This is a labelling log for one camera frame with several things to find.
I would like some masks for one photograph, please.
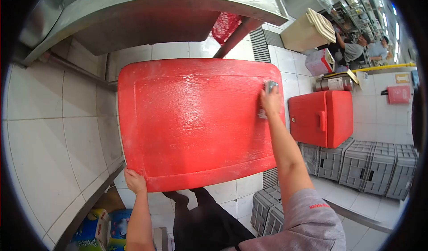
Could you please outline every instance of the man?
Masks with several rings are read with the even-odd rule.
[[[222,209],[204,188],[191,189],[198,207],[187,209],[188,198],[177,192],[164,195],[175,201],[174,241],[177,251],[345,251],[345,233],[339,217],[320,197],[309,178],[299,147],[281,120],[283,98],[274,87],[261,90],[260,101],[270,128],[284,210],[283,231],[254,238]],[[127,250],[153,251],[152,225],[145,179],[125,169],[125,180],[136,194],[128,224]]]
[[[333,51],[332,55],[337,64],[340,65],[346,65],[346,63],[359,58],[364,52],[364,47],[370,42],[370,37],[367,33],[361,34],[356,43],[345,43],[339,33],[336,33],[336,39],[339,46],[338,51],[331,50],[330,47],[329,50],[330,52]]]
[[[387,58],[389,40],[383,36],[382,40],[376,40],[368,45],[368,55],[372,61],[380,61]]]

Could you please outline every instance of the black pants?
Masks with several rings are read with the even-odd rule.
[[[175,203],[174,242],[176,251],[219,251],[254,238],[204,188],[193,189],[198,206],[192,210]]]

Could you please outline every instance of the gray plastic crate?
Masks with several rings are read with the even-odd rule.
[[[258,191],[254,194],[251,225],[257,231],[258,236],[263,235],[269,210],[280,202],[281,189],[278,185]]]
[[[282,231],[284,227],[284,210],[282,209],[282,203],[274,205],[267,216],[265,235],[274,235]]]
[[[362,192],[384,196],[387,193],[395,165],[395,144],[375,142]]]
[[[367,176],[373,141],[354,141],[345,151],[339,184],[361,190]]]
[[[308,173],[311,175],[316,175],[320,147],[303,142],[299,142],[298,145],[300,147],[300,152],[302,153]]]
[[[339,181],[343,155],[353,142],[354,138],[348,138],[335,149],[321,147],[318,152],[316,176]]]
[[[396,144],[397,162],[386,197],[403,200],[406,198],[418,161],[412,145]]]

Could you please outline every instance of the cardboard box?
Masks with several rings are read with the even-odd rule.
[[[73,236],[79,251],[107,251],[110,217],[104,209],[91,210]]]

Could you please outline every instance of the red cooler lid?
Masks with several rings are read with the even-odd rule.
[[[176,191],[275,167],[269,125],[258,117],[265,80],[282,93],[272,64],[171,59],[125,66],[118,79],[126,162],[147,190]],[[284,120],[284,107],[281,109]]]

